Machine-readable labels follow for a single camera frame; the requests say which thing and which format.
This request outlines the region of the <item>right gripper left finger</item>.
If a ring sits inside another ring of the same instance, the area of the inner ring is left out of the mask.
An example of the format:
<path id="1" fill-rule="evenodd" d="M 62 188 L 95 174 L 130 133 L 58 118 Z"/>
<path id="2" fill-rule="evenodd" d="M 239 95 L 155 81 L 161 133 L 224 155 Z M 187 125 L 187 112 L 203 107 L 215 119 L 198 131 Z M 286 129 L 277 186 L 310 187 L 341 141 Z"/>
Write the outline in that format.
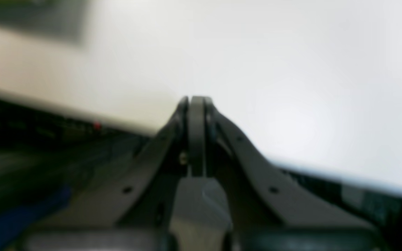
<path id="1" fill-rule="evenodd" d="M 184 97 L 169 122 L 127 166 L 21 240 L 23 251 L 177 251 L 170 231 L 185 177 L 206 176 L 206 98 Z"/>

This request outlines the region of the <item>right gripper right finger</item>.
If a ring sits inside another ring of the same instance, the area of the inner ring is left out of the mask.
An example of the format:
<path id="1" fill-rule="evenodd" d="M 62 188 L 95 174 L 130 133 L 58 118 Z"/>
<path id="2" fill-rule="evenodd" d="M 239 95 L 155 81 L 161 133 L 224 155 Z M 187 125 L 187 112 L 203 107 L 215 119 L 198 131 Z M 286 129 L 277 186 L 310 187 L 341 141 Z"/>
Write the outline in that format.
<path id="1" fill-rule="evenodd" d="M 224 251 L 383 251 L 373 224 L 297 185 L 205 98 L 207 173 L 232 218 Z"/>

